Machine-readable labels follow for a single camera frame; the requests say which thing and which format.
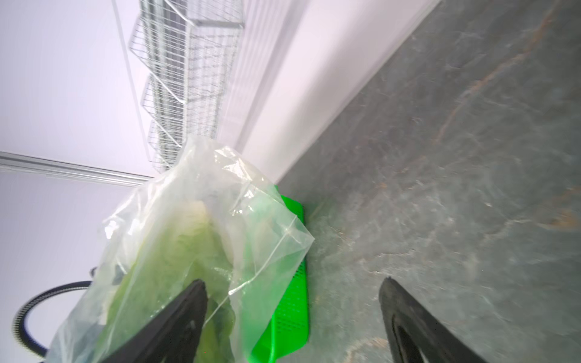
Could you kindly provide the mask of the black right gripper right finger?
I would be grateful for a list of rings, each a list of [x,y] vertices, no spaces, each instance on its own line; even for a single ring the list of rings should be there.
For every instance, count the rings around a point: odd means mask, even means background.
[[[378,297],[394,362],[485,362],[395,279],[384,279]]]

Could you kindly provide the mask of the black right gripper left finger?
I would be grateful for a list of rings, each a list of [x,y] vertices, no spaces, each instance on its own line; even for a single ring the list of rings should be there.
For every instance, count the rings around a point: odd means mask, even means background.
[[[192,281],[105,362],[193,362],[207,311],[206,285]]]

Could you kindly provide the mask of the cabbage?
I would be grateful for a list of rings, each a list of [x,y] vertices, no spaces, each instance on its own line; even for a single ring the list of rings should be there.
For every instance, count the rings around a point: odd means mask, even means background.
[[[136,264],[121,281],[107,312],[107,322],[95,345],[95,361],[132,338],[192,281],[207,289],[206,316],[196,362],[232,362],[229,342],[235,314],[226,301],[232,264],[222,238],[202,201],[190,201],[160,221],[149,234]]]

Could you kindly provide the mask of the zip-top bag with label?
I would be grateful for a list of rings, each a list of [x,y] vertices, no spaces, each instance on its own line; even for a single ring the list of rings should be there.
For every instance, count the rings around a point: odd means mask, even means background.
[[[189,139],[177,164],[107,220],[93,282],[58,329],[49,362],[100,362],[192,281],[208,305],[197,362],[274,362],[309,337],[302,206],[232,148]]]

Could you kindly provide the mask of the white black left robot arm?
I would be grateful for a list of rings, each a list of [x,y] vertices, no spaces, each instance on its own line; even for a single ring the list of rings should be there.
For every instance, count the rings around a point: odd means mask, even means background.
[[[94,280],[97,269],[89,269],[89,277],[82,281],[59,284],[25,302],[11,323],[11,335],[19,346],[44,362],[55,332]]]

